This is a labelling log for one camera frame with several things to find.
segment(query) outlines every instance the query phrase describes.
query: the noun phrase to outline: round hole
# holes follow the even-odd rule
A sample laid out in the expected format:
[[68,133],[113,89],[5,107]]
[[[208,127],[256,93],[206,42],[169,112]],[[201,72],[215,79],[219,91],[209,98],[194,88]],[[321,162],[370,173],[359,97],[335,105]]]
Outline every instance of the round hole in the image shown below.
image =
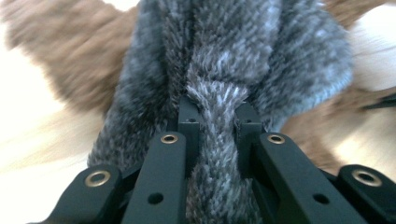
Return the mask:
[[163,201],[163,195],[161,193],[152,193],[148,196],[148,202],[151,204],[158,204]]
[[282,136],[275,135],[275,134],[269,135],[268,141],[270,141],[274,144],[284,144],[285,143],[285,139]]
[[373,175],[364,170],[354,170],[352,176],[364,185],[371,187],[379,187],[382,185],[382,181],[378,176]]
[[365,181],[369,181],[369,182],[374,182],[375,179],[372,178],[370,175],[367,174],[359,174],[359,177],[362,178]]
[[104,185],[111,175],[108,171],[95,171],[85,178],[85,185],[90,188],[95,188]]
[[318,203],[322,203],[322,204],[330,203],[329,199],[326,196],[324,196],[323,194],[314,194],[314,199]]
[[177,136],[173,134],[167,134],[161,138],[161,141],[165,144],[173,144],[177,141]]

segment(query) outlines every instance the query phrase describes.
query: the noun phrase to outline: brown fluffy fur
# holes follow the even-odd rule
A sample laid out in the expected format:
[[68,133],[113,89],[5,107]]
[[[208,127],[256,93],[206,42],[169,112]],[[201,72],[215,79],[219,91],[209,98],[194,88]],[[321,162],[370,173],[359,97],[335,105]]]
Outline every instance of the brown fluffy fur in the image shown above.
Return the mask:
[[40,64],[60,98],[79,110],[106,111],[130,45],[137,8],[98,0],[3,0],[7,44]]
[[[346,28],[385,0],[325,0],[326,9]],[[7,41],[42,64],[55,92],[79,110],[104,112],[111,104],[130,44],[137,8],[126,13],[99,0],[3,0]],[[313,162],[336,173],[337,160],[321,140],[323,127],[339,113],[356,112],[396,89],[367,92],[351,86],[319,107],[292,118],[283,133]]]

